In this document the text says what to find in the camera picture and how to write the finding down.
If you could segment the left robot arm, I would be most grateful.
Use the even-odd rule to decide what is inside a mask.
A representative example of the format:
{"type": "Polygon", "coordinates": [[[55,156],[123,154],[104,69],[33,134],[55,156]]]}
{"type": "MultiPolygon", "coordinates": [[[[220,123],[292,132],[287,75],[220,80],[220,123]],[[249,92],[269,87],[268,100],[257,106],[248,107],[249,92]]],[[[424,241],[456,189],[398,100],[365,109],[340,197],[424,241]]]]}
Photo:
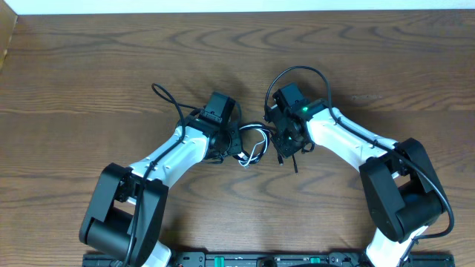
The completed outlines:
{"type": "Polygon", "coordinates": [[[218,92],[204,108],[182,116],[173,135],[128,167],[111,163],[99,175],[79,240],[122,266],[167,266],[171,249],[159,242],[169,189],[193,165],[239,154],[235,100],[218,92]]]}

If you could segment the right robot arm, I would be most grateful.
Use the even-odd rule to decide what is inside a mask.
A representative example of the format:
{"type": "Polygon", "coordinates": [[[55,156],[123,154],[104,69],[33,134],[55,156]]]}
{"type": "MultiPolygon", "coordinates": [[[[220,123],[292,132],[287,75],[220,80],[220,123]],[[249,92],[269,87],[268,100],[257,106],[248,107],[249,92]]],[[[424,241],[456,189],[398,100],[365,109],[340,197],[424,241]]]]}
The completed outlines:
{"type": "Polygon", "coordinates": [[[323,99],[311,102],[295,83],[273,94],[266,120],[277,132],[272,142],[281,158],[325,147],[356,169],[376,225],[365,250],[373,266],[397,266],[412,244],[445,212],[444,191],[422,144],[374,134],[323,99]]]}

